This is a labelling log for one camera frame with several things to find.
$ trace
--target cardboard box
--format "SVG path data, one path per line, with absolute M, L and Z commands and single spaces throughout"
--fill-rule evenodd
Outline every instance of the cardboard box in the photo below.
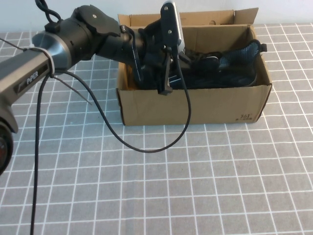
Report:
M 225 51 L 245 47 L 256 38 L 253 24 L 258 9 L 181 13 L 185 46 L 202 51 Z M 119 15 L 120 24 L 145 27 L 160 18 L 152 15 Z M 191 124 L 256 122 L 272 88 L 266 65 L 257 58 L 254 87 L 189 90 Z M 184 90 L 159 95 L 139 90 L 128 66 L 119 63 L 117 97 L 125 125 L 185 124 L 188 114 Z

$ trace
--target box flap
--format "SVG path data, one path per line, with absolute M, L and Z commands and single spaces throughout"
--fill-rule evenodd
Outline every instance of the box flap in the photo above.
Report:
M 235 11 L 234 24 L 253 24 L 259 8 Z
M 131 15 L 131 26 L 146 26 L 160 19 L 160 14 Z M 180 20 L 183 26 L 233 24 L 234 11 L 182 12 Z
M 218 27 L 214 25 L 185 26 L 182 31 L 186 48 L 210 52 L 245 47 L 249 30 L 248 26 L 244 24 L 220 25 Z
M 131 17 L 128 15 L 118 15 L 119 24 L 131 26 Z

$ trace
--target black fabric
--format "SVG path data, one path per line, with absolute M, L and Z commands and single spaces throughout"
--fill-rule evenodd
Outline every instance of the black fabric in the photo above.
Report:
M 186 50 L 191 58 L 190 68 L 183 69 L 188 89 L 230 88 L 256 84 L 255 59 L 264 50 L 258 40 L 245 48 L 213 53 Z M 180 78 L 174 73 L 170 79 L 173 89 L 181 89 Z

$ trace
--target black cable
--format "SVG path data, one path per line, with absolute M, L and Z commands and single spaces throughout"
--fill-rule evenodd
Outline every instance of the black cable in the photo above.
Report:
M 49 78 L 47 75 L 39 88 L 38 100 L 37 100 L 37 111 L 36 111 L 36 128 L 35 128 L 35 167 L 34 167 L 34 192 L 33 192 L 33 206 L 31 211 L 31 222 L 30 222 L 30 234 L 34 234 L 35 228 L 35 214 L 36 214 L 36 202 L 37 202 L 37 187 L 38 187 L 38 160 L 39 160 L 39 130 L 40 130 L 40 107 L 41 99 L 45 84 Z
M 50 15 L 56 17 L 58 19 L 58 21 L 62 20 L 61 16 L 57 12 L 55 12 L 53 10 L 50 10 L 48 8 L 48 5 L 45 2 L 45 0 L 35 0 L 35 3 L 38 6 L 38 8 L 45 13 L 45 16 L 47 17 L 47 20 L 50 23 L 54 23 L 54 21 L 51 19 Z
M 111 127 L 109 121 L 107 120 L 102 108 L 100 107 L 100 104 L 97 100 L 97 98 L 95 97 L 95 95 L 93 94 L 92 90 L 89 88 L 89 86 L 83 81 L 83 79 L 81 79 L 79 76 L 75 75 L 74 73 L 72 72 L 69 72 L 69 71 L 63 71 L 63 70 L 56 70 L 55 72 L 57 73 L 65 73 L 67 75 L 70 75 L 72 77 L 74 77 L 76 80 L 78 80 L 85 88 L 86 90 L 88 91 L 88 93 L 90 94 L 90 96 L 92 97 L 95 105 L 97 106 L 104 122 L 106 123 L 106 125 L 108 126 L 109 130 L 112 132 L 112 134 L 120 141 L 122 142 L 125 146 L 129 147 L 130 149 L 132 150 L 135 150 L 137 152 L 141 152 L 141 153 L 157 153 L 157 152 L 161 152 L 165 149 L 168 149 L 170 147 L 172 147 L 174 144 L 176 144 L 180 139 L 181 137 L 185 134 L 187 128 L 188 128 L 188 125 L 190 123 L 190 118 L 191 118 L 191 102 L 190 102 L 190 97 L 189 97 L 189 93 L 188 93 L 188 90 L 187 90 L 187 87 L 186 87 L 186 84 L 185 84 L 185 81 L 183 79 L 183 75 L 182 75 L 182 72 L 181 72 L 181 68 L 180 68 L 180 64 L 179 64 L 179 59 L 178 59 L 178 56 L 175 56 L 174 57 L 174 61 L 176 63 L 176 66 L 177 66 L 177 70 L 178 70 L 178 73 L 179 73 L 179 76 L 181 77 L 181 83 L 182 83 L 182 86 L 184 88 L 184 91 L 185 91 L 185 94 L 186 94 L 186 99 L 187 99 L 187 103 L 188 103 L 188 118 L 187 118 L 187 122 L 186 122 L 186 125 L 183 129 L 183 131 L 181 132 L 181 134 L 176 138 L 176 140 L 174 140 L 172 143 L 170 143 L 169 145 L 163 147 L 163 148 L 159 148 L 159 149 L 154 149 L 154 150 L 144 150 L 144 149 L 139 149 L 139 148 L 136 148 L 136 147 L 133 147 L 131 146 L 130 144 L 126 143 L 123 139 L 121 139 L 118 134 L 116 134 L 116 132 L 113 130 L 113 128 Z
M 84 101 L 86 101 L 88 104 L 92 105 L 92 103 L 90 101 L 88 101 L 82 94 L 80 94 L 80 92 L 76 89 L 74 89 L 73 87 L 71 87 L 69 84 L 67 84 L 65 81 L 63 81 L 62 79 L 56 77 L 56 76 L 52 76 L 52 78 L 54 78 L 55 80 L 58 80 L 59 82 L 61 82 L 63 85 L 65 85 L 66 87 L 70 88 L 72 91 L 74 91 L 76 94 L 78 94 Z
M 16 49 L 19 49 L 19 50 L 22 50 L 22 51 L 26 51 L 26 50 L 27 50 L 27 48 L 21 48 L 21 47 L 19 47 L 19 46 L 17 46 L 17 45 L 14 45 L 13 43 L 10 43 L 9 41 L 7 41 L 7 40 L 5 40 L 5 39 L 0 38 L 0 40 L 3 41 L 3 42 L 5 42 L 5 43 L 7 43 L 7 44 L 9 44 L 9 45 L 12 46 L 12 47 L 15 47 Z

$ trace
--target robotic arm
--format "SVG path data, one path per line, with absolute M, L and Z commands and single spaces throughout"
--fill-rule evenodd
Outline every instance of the robotic arm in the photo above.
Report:
M 156 86 L 159 94 L 169 94 L 169 70 L 175 68 L 173 59 L 184 50 L 180 17 L 173 2 L 162 6 L 158 21 L 138 31 L 119 25 L 92 5 L 84 5 L 70 18 L 48 23 L 32 42 L 35 47 L 0 63 L 0 175 L 12 156 L 11 133 L 18 132 L 11 105 L 43 77 L 67 71 L 96 54 L 132 66 L 139 86 Z

